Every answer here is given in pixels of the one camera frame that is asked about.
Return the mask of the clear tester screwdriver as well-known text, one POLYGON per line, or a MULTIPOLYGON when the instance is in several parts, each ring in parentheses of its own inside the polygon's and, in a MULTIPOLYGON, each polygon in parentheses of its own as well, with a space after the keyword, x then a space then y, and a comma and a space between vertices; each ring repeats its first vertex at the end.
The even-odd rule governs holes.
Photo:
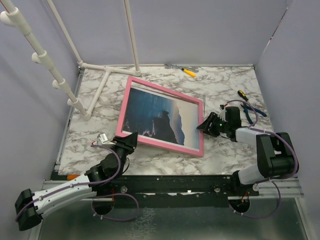
POLYGON ((202 97, 202 101, 203 101, 203 118, 205 118, 206 116, 206 96, 205 95, 202 97))

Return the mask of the seascape photo print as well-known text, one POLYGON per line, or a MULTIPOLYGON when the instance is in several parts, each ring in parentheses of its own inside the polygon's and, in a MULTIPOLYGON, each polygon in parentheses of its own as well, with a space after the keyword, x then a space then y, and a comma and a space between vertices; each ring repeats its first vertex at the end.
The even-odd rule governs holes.
POLYGON ((166 94, 132 87, 122 130, 187 148, 200 148, 199 106, 166 94))

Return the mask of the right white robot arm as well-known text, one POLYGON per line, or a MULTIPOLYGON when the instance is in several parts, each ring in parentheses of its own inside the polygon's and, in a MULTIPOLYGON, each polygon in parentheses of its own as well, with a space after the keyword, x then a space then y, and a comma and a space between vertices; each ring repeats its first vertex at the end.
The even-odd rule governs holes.
POLYGON ((287 179, 299 170, 298 158, 289 134, 242 126, 240 109, 236 106, 225 107, 222 115, 211 112, 196 129, 211 137, 225 134, 232 142, 256 149, 256 163, 233 174, 235 180, 230 182, 229 189, 236 196, 246 192, 248 185, 287 179))

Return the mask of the pink picture frame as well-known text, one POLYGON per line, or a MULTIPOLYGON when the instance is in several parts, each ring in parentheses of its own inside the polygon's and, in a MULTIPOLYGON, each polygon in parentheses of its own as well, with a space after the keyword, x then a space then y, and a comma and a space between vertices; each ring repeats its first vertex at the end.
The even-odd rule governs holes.
MULTIPOLYGON (((131 88, 142 88, 144 90, 154 91, 157 93, 161 93, 164 95, 168 95, 170 97, 178 98, 186 102, 194 103, 198 105, 198 125, 200 125, 203 120, 203 101, 200 99, 197 99, 195 97, 188 96, 186 94, 180 93, 178 91, 174 91, 172 89, 142 80, 138 79, 136 77, 130 76, 127 79, 126 87, 124 90, 122 105, 119 113, 118 123, 116 127, 115 134, 120 137, 128 136, 134 132, 127 132, 123 131, 123 124, 124 124, 124 117, 126 113, 126 107, 128 103, 129 93, 131 88)), ((199 148, 189 148, 184 147, 179 144, 174 144, 170 142, 165 142, 161 140, 157 140, 154 138, 145 137, 142 135, 139 135, 137 141, 141 144, 150 145, 157 148, 166 149, 169 151, 175 151, 183 154, 188 154, 196 157, 202 157, 204 155, 204 135, 202 132, 199 131, 199 148)))

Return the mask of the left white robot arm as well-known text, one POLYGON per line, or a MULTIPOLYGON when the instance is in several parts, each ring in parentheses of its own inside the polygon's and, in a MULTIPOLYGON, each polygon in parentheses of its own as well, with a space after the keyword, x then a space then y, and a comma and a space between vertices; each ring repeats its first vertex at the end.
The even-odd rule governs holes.
POLYGON ((122 196, 123 193, 116 192, 112 181, 123 175, 127 157, 135 151, 137 143, 137 132, 125 137, 115 136, 107 144, 94 143, 92 148, 107 150, 109 154, 84 174, 49 189, 23 190, 14 204, 18 229, 29 230, 39 225, 50 211, 82 199, 122 196))

